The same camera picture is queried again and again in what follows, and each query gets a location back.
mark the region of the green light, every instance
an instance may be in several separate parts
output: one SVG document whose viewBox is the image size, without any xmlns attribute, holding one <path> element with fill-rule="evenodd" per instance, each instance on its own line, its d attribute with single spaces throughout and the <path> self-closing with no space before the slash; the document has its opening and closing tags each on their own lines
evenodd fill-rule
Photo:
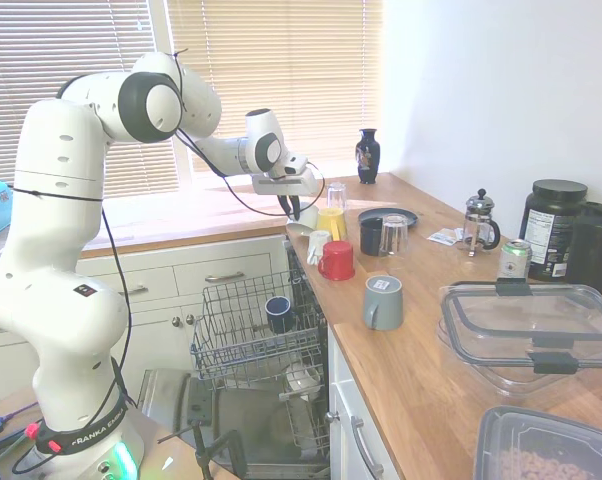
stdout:
<svg viewBox="0 0 602 480">
<path fill-rule="evenodd" d="M 125 446 L 125 443 L 119 442 L 114 446 L 114 455 L 121 466 L 123 476 L 121 480 L 137 480 L 138 470 L 137 465 L 130 455 L 130 450 Z"/>
</svg>

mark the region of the soda can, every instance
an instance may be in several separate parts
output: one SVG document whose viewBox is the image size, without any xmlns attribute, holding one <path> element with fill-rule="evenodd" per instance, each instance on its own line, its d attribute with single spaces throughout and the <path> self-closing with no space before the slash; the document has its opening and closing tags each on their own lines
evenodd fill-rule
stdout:
<svg viewBox="0 0 602 480">
<path fill-rule="evenodd" d="M 532 247 L 526 240 L 510 240 L 501 248 L 497 278 L 527 278 Z"/>
</svg>

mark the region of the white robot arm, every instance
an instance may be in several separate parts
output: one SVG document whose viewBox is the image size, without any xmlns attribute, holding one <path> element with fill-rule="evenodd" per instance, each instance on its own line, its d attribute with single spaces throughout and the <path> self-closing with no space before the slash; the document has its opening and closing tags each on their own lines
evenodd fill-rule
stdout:
<svg viewBox="0 0 602 480">
<path fill-rule="evenodd" d="M 271 110 L 248 112 L 244 137 L 212 137 L 221 119 L 221 101 L 171 55 L 146 54 L 131 73 L 80 77 L 63 89 L 61 98 L 96 105 L 106 133 L 116 141 L 150 143 L 180 131 L 217 175 L 251 175 L 257 194 L 298 196 L 317 191 L 316 179 L 306 168 L 307 157 L 288 150 Z"/>
<path fill-rule="evenodd" d="M 288 151 L 274 113 L 246 116 L 246 136 L 215 139 L 216 93 L 175 58 L 152 53 L 130 73 L 68 82 L 28 111 L 17 151 L 12 226 L 0 258 L 0 327 L 36 349 L 33 379 L 44 422 L 15 478 L 136 478 L 140 436 L 125 415 L 110 349 L 129 309 L 120 295 L 76 273 L 101 225 L 104 158 L 113 142 L 184 133 L 221 176 L 250 174 L 255 191 L 317 190 L 307 159 Z"/>
</svg>

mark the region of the gray mug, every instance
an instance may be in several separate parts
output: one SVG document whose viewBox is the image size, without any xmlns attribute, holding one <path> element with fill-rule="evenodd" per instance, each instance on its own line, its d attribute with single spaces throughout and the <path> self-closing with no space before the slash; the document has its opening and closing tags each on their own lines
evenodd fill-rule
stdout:
<svg viewBox="0 0 602 480">
<path fill-rule="evenodd" d="M 390 275 L 377 275 L 365 283 L 363 320 L 372 330 L 394 330 L 403 323 L 403 285 Z"/>
</svg>

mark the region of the black vase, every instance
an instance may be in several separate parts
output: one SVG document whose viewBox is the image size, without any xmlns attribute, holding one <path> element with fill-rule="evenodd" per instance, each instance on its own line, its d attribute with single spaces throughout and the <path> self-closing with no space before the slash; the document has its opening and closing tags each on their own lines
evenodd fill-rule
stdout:
<svg viewBox="0 0 602 480">
<path fill-rule="evenodd" d="M 356 158 L 361 183 L 374 183 L 379 172 L 381 145 L 374 139 L 376 128 L 361 129 L 361 140 L 357 143 Z"/>
</svg>

